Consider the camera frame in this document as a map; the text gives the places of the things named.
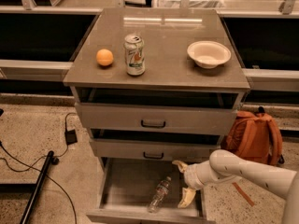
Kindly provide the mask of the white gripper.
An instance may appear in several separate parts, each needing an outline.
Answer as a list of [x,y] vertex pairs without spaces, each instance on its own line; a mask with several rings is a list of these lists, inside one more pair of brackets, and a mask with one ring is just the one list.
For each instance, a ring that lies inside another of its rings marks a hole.
[[188,188],[182,189],[182,198],[178,203],[178,208],[188,207],[196,194],[196,191],[201,189],[208,181],[208,163],[196,163],[188,165],[183,161],[172,161],[177,166],[181,173],[184,173],[184,181]]

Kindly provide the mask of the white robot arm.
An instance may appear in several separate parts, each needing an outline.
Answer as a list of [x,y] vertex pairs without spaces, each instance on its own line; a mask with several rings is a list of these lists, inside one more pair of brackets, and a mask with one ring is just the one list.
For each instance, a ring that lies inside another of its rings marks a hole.
[[218,149],[208,161],[187,164],[172,161],[183,174],[187,185],[182,189],[178,208],[186,208],[193,201],[196,191],[206,184],[229,183],[245,178],[286,201],[281,224],[299,224],[299,172],[255,161],[246,161],[235,154]]

